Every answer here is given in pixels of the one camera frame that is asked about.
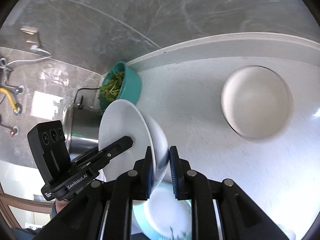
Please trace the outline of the left hand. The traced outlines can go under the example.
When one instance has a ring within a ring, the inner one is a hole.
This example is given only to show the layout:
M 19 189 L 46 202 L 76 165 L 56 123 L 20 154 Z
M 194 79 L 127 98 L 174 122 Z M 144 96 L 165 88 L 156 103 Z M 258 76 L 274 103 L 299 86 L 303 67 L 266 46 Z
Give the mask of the left hand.
M 64 207 L 67 206 L 69 201 L 67 200 L 55 200 L 52 205 L 51 217 L 55 217 L 59 212 L 63 210 Z

